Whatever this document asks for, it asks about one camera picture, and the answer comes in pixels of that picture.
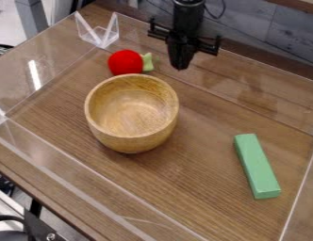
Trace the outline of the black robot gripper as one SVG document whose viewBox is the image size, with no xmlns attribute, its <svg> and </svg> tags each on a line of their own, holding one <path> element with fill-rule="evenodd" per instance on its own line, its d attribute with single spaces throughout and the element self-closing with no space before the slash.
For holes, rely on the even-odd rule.
<svg viewBox="0 0 313 241">
<path fill-rule="evenodd" d="M 213 38 L 213 43 L 201 39 L 206 0 L 172 0 L 172 2 L 172 26 L 167 27 L 151 18 L 148 35 L 166 40 L 171 64 L 182 71 L 189 68 L 198 51 L 214 56 L 219 54 L 221 36 Z"/>
</svg>

